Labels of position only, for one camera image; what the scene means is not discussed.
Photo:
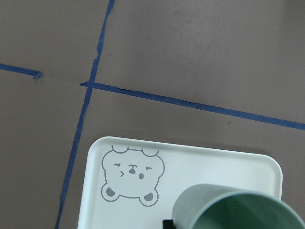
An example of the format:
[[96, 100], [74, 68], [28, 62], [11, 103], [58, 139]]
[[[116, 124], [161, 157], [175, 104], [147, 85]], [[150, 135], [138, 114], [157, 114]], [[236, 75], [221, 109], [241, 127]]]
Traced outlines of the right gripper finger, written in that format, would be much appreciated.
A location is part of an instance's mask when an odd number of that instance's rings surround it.
[[163, 229], [175, 229], [175, 225], [172, 219], [163, 220]]

